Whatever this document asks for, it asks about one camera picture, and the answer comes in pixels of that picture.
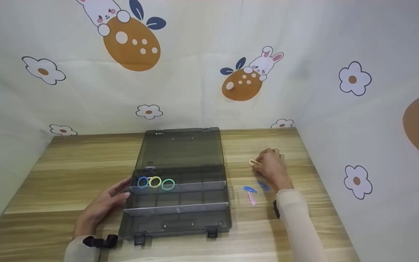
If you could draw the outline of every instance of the white flower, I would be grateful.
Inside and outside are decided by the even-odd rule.
[[[366,86],[371,83],[369,73],[361,70],[357,61],[350,63],[339,71],[340,89],[345,92],[352,92],[356,96],[362,96],[366,92]]]
[[[368,180],[368,171],[362,166],[346,166],[344,184],[360,200],[373,191],[373,185]]]
[[[138,111],[135,112],[138,116],[143,116],[144,118],[151,120],[156,116],[162,116],[163,112],[159,109],[159,106],[152,104],[150,106],[143,104],[139,106]]]
[[[69,126],[58,126],[56,124],[49,125],[51,133],[61,136],[75,136],[77,132],[72,130]]]
[[[271,128],[276,128],[276,127],[292,127],[292,125],[294,124],[294,121],[289,119],[289,120],[285,120],[284,118],[279,119],[278,121],[276,121],[276,123],[271,125]]]
[[[29,73],[37,78],[41,78],[47,84],[55,85],[58,81],[65,79],[65,74],[58,70],[56,64],[51,60],[46,58],[36,60],[33,57],[24,56],[22,61],[27,65],[25,66],[25,69],[27,69]]]

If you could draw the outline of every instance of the wooden table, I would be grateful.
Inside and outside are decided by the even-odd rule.
[[[121,242],[100,261],[293,261],[282,222],[272,209],[275,193],[256,194],[252,206],[242,187],[256,187],[247,164],[277,147],[331,262],[359,261],[296,129],[222,131],[228,185],[233,187],[233,228],[207,240],[204,234],[156,238],[144,247]],[[56,136],[0,218],[0,261],[62,261],[76,217],[110,184],[131,175],[143,134]],[[117,234],[122,210],[97,234]]]

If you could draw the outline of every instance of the backdrop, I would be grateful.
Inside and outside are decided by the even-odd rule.
[[[362,261],[419,257],[419,2],[0,1],[0,213],[54,135],[297,127]]]

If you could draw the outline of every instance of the blue hair clip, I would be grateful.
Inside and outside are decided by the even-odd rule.
[[[266,191],[270,191],[271,189],[269,188],[269,186],[261,181],[258,181],[258,184]]]
[[[248,191],[248,192],[258,193],[255,189],[252,189],[252,188],[251,188],[251,187],[249,187],[249,186],[244,186],[244,187],[243,187],[243,189],[244,189],[245,191]]]

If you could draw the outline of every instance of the beige sleeve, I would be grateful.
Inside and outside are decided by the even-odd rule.
[[[100,249],[85,246],[82,241],[86,237],[88,235],[77,237],[69,243],[65,250],[64,262],[98,262]]]
[[[327,262],[302,194],[295,189],[282,189],[276,195],[280,218],[286,225],[295,262]]]

